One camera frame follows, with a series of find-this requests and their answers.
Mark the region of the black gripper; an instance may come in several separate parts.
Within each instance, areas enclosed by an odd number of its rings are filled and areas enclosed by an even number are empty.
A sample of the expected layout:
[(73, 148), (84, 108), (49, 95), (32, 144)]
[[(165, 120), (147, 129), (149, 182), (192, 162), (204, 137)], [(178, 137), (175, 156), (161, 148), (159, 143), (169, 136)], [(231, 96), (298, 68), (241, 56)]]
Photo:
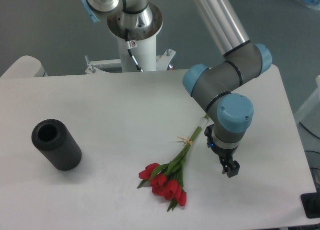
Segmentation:
[(229, 178), (239, 173), (240, 165), (233, 160), (233, 154), (238, 148), (238, 143), (225, 143), (214, 133), (214, 124), (206, 127), (204, 135), (207, 137), (207, 147), (218, 155), (223, 167), (222, 174), (227, 174)]

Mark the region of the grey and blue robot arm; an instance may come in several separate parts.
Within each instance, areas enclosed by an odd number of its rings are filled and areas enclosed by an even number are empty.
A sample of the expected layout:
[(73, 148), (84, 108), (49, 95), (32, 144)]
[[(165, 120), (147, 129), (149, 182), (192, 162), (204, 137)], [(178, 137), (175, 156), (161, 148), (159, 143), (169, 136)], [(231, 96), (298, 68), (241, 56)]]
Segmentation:
[[(106, 19), (117, 39), (123, 72), (166, 70), (172, 53), (156, 57), (156, 35), (162, 28), (160, 10), (149, 0), (81, 0), (94, 22)], [(219, 157), (223, 173), (238, 174), (233, 159), (239, 142), (252, 122), (251, 101), (234, 90), (267, 71), (270, 51), (253, 44), (229, 0), (194, 0), (224, 62), (213, 68), (191, 67), (182, 83), (189, 95), (212, 119), (205, 130), (207, 145)]]

